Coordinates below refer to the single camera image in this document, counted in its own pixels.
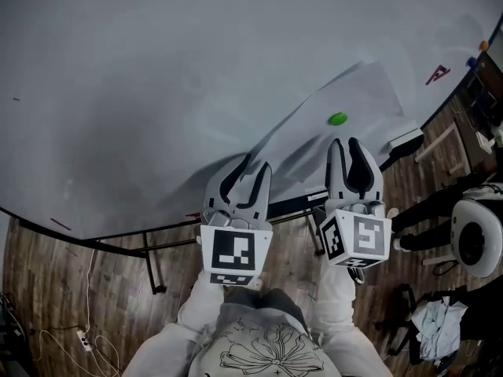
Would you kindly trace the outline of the white-legged dark-top desk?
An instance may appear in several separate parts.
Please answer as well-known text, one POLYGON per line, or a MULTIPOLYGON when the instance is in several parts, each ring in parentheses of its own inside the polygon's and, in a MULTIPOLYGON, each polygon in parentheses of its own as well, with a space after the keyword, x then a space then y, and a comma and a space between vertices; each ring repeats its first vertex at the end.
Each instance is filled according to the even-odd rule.
POLYGON ((444 148, 447 142, 454 145, 458 159, 447 171, 449 175, 468 174, 503 145, 503 71, 488 52, 482 52, 475 68, 468 67, 468 74, 441 109, 450 123, 430 144, 414 158, 419 164, 434 152, 444 148))

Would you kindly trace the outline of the person's right forearm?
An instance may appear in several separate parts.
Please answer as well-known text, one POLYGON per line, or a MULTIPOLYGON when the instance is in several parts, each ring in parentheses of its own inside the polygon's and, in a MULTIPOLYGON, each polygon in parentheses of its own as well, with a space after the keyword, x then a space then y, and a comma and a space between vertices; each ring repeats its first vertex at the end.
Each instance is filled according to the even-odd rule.
POLYGON ((348 268, 330 265, 323 260, 311 321, 312 331, 328 336, 353 330, 355 297, 355 284, 348 268))

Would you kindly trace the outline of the white paper sheet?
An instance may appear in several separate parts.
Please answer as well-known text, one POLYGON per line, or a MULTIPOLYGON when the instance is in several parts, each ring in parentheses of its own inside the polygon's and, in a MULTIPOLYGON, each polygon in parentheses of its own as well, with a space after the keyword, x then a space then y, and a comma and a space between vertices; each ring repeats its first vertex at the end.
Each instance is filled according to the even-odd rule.
POLYGON ((402 106, 384 66, 358 63, 311 94, 280 121, 251 151, 246 173, 269 163, 275 178, 303 182, 326 161, 334 139, 359 139, 379 156, 392 126, 404 121, 402 106), (344 112, 348 120, 331 126, 344 112))

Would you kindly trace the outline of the person's left forearm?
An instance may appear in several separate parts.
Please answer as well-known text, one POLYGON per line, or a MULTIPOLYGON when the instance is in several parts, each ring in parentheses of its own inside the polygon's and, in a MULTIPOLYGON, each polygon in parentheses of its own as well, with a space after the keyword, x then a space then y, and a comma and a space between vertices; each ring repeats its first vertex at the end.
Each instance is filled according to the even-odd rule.
POLYGON ((201 271, 189 298, 178 311, 177 324, 196 335, 213 334, 224 303, 224 294, 223 286, 211 283, 209 273, 201 271))

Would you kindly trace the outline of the person's white printed sweatshirt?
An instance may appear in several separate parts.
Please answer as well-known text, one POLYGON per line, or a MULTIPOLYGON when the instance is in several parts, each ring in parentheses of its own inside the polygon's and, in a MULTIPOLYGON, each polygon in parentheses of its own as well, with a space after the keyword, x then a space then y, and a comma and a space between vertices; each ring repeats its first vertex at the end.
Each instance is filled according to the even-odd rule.
POLYGON ((285 311, 224 296, 213 334, 169 323, 141 345, 123 377, 393 377, 355 326, 318 335, 320 342, 285 311))

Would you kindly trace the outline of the black office chair with cloth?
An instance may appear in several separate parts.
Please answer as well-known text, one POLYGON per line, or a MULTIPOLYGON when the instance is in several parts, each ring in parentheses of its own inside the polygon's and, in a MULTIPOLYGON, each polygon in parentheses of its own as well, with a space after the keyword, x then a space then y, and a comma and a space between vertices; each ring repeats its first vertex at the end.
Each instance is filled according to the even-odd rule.
MULTIPOLYGON (((454 291, 446 291, 450 302, 467 306, 467 311, 461 318, 461 340, 485 340, 503 338, 503 305, 497 305, 489 291, 482 287, 474 291, 467 291, 466 287, 459 287, 454 291)), ((378 331, 389 331, 394 337, 398 330, 404 328, 406 334, 397 348, 390 348, 387 354, 391 357, 398 356, 399 352, 408 349, 409 362, 417 365, 424 360, 420 357, 420 341, 417 338, 419 330, 412 321, 412 315, 417 310, 417 301, 412 288, 402 284, 395 290, 396 298, 407 297, 409 300, 406 317, 403 320, 382 320, 375 323, 378 331)))

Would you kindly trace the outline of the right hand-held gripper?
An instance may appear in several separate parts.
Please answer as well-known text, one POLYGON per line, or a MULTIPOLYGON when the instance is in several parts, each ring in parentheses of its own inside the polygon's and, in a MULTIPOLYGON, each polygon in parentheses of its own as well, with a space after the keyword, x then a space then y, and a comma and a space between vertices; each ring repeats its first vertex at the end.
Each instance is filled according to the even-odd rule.
POLYGON ((327 158, 329 197, 319 233, 331 266, 348 270, 357 284, 363 271, 389 258, 391 219, 382 199, 384 180, 379 166, 355 137, 336 138, 327 158))

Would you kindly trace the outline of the large white whiteboard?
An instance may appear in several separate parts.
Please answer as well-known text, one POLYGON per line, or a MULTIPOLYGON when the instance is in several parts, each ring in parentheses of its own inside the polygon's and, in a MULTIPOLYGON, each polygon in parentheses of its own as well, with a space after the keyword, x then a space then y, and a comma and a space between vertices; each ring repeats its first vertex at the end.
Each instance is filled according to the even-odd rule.
MULTIPOLYGON (((404 114, 384 164, 502 16, 503 0, 0 0, 0 210, 80 239, 187 221, 220 166, 360 62, 404 114)), ((270 199, 324 178, 274 177, 270 199)))

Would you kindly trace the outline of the pale blue crumpled cloth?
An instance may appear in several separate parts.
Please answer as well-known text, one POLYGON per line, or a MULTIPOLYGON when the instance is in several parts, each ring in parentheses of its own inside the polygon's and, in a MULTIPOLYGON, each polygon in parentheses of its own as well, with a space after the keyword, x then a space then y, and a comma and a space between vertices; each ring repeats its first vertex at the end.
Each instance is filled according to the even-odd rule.
POLYGON ((416 340, 420 343, 419 358, 423 361, 438 361, 456 352, 461 342, 461 319, 468 307, 460 302, 453 305, 445 296, 418 307, 411 316, 418 330, 416 340))

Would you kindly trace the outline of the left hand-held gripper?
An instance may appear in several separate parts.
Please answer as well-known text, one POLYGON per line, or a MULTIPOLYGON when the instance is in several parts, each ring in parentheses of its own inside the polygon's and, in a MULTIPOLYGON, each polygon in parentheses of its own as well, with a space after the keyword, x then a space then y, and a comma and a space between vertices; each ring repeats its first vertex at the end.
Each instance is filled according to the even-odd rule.
POLYGON ((272 170, 264 163, 251 188, 244 179, 250 154, 231 159, 209 179, 204 193, 199 243, 204 277, 221 287, 259 287, 273 238, 265 221, 272 170), (243 217, 227 214, 237 209, 243 217))

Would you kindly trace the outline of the white power strip with sockets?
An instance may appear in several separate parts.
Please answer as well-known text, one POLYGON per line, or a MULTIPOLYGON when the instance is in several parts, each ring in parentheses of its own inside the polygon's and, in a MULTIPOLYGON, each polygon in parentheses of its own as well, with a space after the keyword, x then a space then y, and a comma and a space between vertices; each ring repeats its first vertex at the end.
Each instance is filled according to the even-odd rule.
POLYGON ((83 346, 83 349, 86 351, 86 352, 92 352, 93 351, 93 346, 91 345, 91 343, 89 342, 89 340, 87 339, 87 334, 86 332, 83 330, 83 329, 78 329, 76 331, 76 334, 78 336, 78 339, 80 341, 80 343, 82 344, 83 346))

